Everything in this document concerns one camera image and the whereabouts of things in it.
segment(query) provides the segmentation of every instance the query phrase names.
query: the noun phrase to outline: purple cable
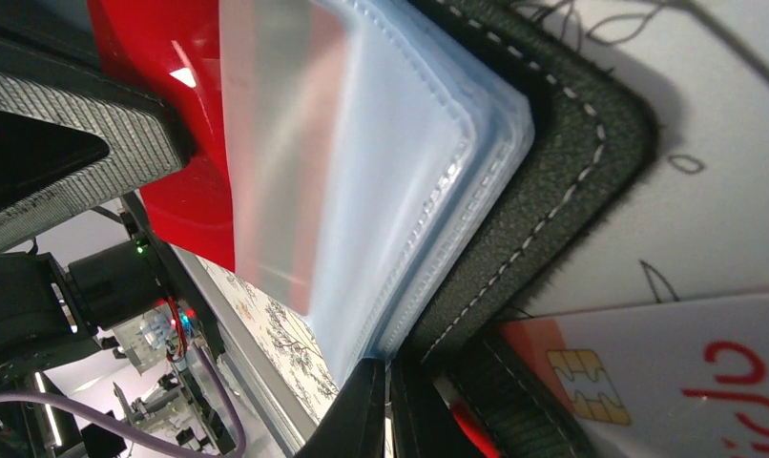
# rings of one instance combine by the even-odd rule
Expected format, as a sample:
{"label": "purple cable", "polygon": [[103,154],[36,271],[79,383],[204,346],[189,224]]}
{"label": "purple cable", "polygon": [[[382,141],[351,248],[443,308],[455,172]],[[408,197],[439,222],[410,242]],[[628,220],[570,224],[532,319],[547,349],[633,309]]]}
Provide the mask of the purple cable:
{"label": "purple cable", "polygon": [[[224,389],[224,385],[222,385],[221,381],[218,379],[216,369],[213,367],[210,360],[208,360],[207,356],[205,356],[204,352],[198,346],[194,347],[194,351],[196,351],[197,356],[202,361],[202,365],[204,365],[208,376],[213,379],[214,384],[216,385],[216,390],[218,391],[218,396],[227,407],[227,414],[230,416],[230,421],[236,427],[236,431],[239,435],[236,448],[226,455],[221,456],[239,458],[243,456],[244,451],[247,449],[247,437],[244,434],[244,428],[241,426],[239,414],[236,412],[236,408],[230,401],[230,397],[227,395],[227,390]],[[169,442],[163,441],[162,439],[158,439],[155,436],[146,434],[145,432],[135,427],[121,423],[109,415],[99,412],[92,407],[85,406],[77,401],[73,401],[72,399],[68,399],[56,394],[18,392],[0,394],[0,403],[14,402],[45,404],[59,408],[65,412],[69,412],[75,416],[81,417],[91,423],[94,423],[99,427],[103,427],[104,429],[117,434],[124,439],[133,441],[136,444],[140,444],[145,448],[158,451],[164,455],[175,456],[178,458],[204,458],[214,456],[200,453],[198,451],[189,450],[188,448],[182,448]]]}

